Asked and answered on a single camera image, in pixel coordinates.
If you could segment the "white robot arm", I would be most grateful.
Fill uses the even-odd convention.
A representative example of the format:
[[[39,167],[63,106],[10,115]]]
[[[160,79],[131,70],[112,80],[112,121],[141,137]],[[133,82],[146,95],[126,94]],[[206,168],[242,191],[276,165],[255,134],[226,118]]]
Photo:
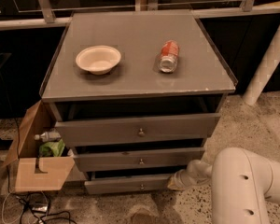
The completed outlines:
[[[213,224],[270,224],[266,203],[280,203],[280,163],[238,147],[221,150],[213,163],[190,161],[167,188],[211,184]]]

